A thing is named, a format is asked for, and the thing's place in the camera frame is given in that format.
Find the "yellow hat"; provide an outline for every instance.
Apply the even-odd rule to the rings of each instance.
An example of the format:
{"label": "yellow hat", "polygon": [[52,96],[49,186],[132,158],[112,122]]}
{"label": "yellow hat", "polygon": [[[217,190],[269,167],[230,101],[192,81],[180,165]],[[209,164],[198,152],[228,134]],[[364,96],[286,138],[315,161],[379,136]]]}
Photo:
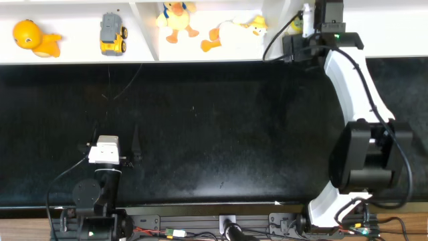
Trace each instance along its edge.
{"label": "yellow hat", "polygon": [[253,22],[250,23],[250,25],[254,27],[268,28],[268,26],[265,23],[265,18],[260,15],[255,16]]}

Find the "wooden surface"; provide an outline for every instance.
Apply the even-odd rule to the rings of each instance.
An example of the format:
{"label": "wooden surface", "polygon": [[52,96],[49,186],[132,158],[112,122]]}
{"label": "wooden surface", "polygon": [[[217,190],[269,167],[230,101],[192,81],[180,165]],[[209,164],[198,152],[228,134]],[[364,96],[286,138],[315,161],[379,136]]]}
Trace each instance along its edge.
{"label": "wooden surface", "polygon": [[[423,214],[379,214],[378,218],[383,220],[388,217],[398,216],[406,224],[407,232],[427,232],[428,213]],[[381,224],[381,230],[401,232],[401,225],[398,221],[391,221],[388,224]],[[49,224],[47,219],[0,219],[0,241],[15,240],[49,240]],[[386,241],[404,240],[403,235],[382,234]],[[409,235],[410,241],[428,240],[427,235]],[[366,238],[345,238],[350,241],[363,241]]]}

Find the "plush toy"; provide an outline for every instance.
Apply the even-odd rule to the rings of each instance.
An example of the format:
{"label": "plush toy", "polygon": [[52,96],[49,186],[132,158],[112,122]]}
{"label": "plush toy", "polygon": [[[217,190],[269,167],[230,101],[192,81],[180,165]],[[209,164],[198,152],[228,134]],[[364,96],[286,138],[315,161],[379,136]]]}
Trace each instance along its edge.
{"label": "plush toy", "polygon": [[17,23],[13,28],[13,37],[19,47],[33,50],[36,56],[60,56],[60,48],[57,41],[61,40],[61,36],[58,34],[44,34],[32,20],[24,20]]}
{"label": "plush toy", "polygon": [[201,43],[204,52],[210,49],[225,46],[227,48],[251,48],[258,46],[263,41],[267,31],[264,17],[258,15],[249,24],[238,24],[225,21],[218,28],[209,32],[209,39]]}
{"label": "plush toy", "polygon": [[164,2],[164,11],[159,15],[156,20],[158,27],[168,26],[173,29],[173,34],[167,37],[167,41],[175,44],[178,42],[177,36],[179,31],[187,30],[189,37],[196,37],[199,32],[192,29],[189,25],[190,15],[187,10],[194,13],[196,6],[194,3],[189,2]]}

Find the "toy truck wheel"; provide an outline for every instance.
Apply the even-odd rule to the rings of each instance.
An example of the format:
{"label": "toy truck wheel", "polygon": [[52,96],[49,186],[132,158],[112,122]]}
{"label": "toy truck wheel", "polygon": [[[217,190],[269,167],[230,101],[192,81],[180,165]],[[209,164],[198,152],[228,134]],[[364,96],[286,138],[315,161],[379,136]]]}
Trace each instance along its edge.
{"label": "toy truck wheel", "polygon": [[126,51],[126,43],[125,42],[122,42],[121,50],[122,50],[122,53],[124,53]]}
{"label": "toy truck wheel", "polygon": [[122,27],[121,32],[123,39],[126,39],[128,37],[128,30],[125,27]]}

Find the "stuffed duck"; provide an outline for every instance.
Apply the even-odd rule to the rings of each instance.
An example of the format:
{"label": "stuffed duck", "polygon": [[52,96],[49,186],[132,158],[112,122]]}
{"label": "stuffed duck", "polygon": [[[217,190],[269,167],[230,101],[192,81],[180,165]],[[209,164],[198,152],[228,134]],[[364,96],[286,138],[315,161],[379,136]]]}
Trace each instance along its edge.
{"label": "stuffed duck", "polygon": [[44,34],[32,20],[20,21],[13,28],[13,37],[16,44],[39,57],[59,57],[60,48],[57,41],[61,40],[58,34]]}
{"label": "stuffed duck", "polygon": [[267,31],[264,17],[258,15],[249,24],[225,21],[218,28],[209,32],[209,39],[201,43],[201,49],[208,52],[210,49],[224,46],[226,48],[253,48],[263,41]]}
{"label": "stuffed duck", "polygon": [[189,32],[189,37],[196,37],[199,32],[192,29],[189,25],[190,15],[187,10],[194,13],[196,6],[194,3],[189,2],[164,2],[164,11],[159,15],[156,20],[158,27],[168,26],[173,29],[173,34],[167,37],[167,41],[176,44],[178,42],[178,34],[181,30]]}

